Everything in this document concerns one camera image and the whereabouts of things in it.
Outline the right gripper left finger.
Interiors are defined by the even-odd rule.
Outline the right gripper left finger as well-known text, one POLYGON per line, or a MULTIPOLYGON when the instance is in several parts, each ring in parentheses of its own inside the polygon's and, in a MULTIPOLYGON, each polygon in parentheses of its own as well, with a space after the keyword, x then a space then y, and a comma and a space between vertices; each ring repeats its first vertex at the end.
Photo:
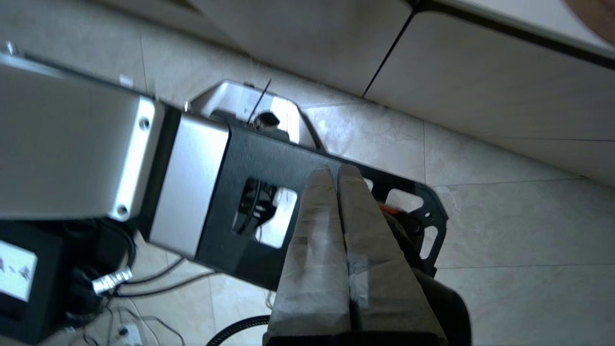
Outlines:
POLYGON ((268 326, 269 335, 351 330, 349 274, 337 192, 328 167, 310 173, 268 326))

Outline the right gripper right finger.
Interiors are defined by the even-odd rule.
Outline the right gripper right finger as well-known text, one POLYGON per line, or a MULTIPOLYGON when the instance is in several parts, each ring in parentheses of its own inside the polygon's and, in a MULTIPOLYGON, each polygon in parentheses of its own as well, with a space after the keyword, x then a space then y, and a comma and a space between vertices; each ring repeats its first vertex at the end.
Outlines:
POLYGON ((439 333, 440 324, 360 171, 341 166, 338 179, 358 327, 439 333))

